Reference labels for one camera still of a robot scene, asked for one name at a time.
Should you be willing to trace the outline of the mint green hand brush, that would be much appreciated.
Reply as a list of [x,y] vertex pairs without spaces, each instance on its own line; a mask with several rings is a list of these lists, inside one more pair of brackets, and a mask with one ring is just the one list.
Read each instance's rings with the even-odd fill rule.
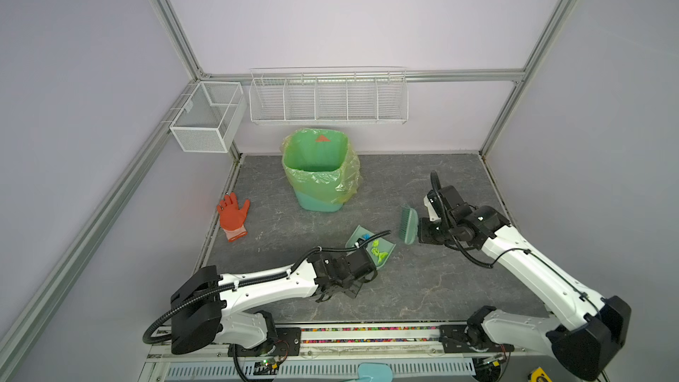
[[406,245],[412,245],[417,240],[418,224],[417,211],[409,205],[403,205],[401,207],[399,237]]

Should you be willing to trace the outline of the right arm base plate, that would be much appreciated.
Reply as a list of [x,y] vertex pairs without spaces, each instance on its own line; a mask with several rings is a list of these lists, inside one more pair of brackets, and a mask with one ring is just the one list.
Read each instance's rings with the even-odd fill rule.
[[440,343],[447,354],[510,353],[515,351],[512,345],[494,343],[482,329],[466,324],[441,325]]

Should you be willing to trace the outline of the mint green dustpan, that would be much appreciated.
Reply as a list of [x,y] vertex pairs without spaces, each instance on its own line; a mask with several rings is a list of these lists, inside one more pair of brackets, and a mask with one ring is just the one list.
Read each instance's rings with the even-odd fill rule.
[[[373,235],[373,232],[365,229],[362,226],[357,226],[355,231],[347,240],[345,247],[355,247],[359,241],[368,240],[373,237]],[[375,263],[377,269],[380,270],[385,266],[388,259],[394,252],[395,245],[384,238],[375,238],[368,242],[365,248],[369,252],[371,259]]]

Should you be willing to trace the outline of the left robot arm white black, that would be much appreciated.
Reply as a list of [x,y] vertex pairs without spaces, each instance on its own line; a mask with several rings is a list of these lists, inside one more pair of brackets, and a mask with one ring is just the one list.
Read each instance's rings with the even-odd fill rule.
[[263,306],[291,299],[324,302],[336,294],[357,296],[378,268],[364,248],[314,247],[290,265],[251,273],[219,273],[214,265],[195,272],[170,299],[171,308],[143,333],[143,343],[168,342],[173,355],[215,341],[259,348],[277,341]]

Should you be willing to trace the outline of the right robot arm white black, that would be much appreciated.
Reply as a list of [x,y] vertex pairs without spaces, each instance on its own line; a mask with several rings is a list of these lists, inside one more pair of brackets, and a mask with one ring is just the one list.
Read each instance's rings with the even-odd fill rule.
[[483,306],[459,332],[443,332],[445,341],[476,351],[512,346],[553,357],[580,380],[594,381],[624,347],[631,306],[621,297],[604,297],[539,252],[515,226],[491,206],[474,206],[436,174],[424,198],[428,211],[418,223],[422,244],[460,252],[472,265],[507,269],[541,300],[545,318]]

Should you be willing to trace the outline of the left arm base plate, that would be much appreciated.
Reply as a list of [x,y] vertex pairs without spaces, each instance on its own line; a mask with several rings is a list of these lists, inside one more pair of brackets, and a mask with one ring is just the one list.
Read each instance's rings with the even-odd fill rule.
[[254,348],[230,347],[228,356],[233,357],[297,357],[302,346],[302,328],[298,326],[277,327],[276,334],[269,335],[260,345]]

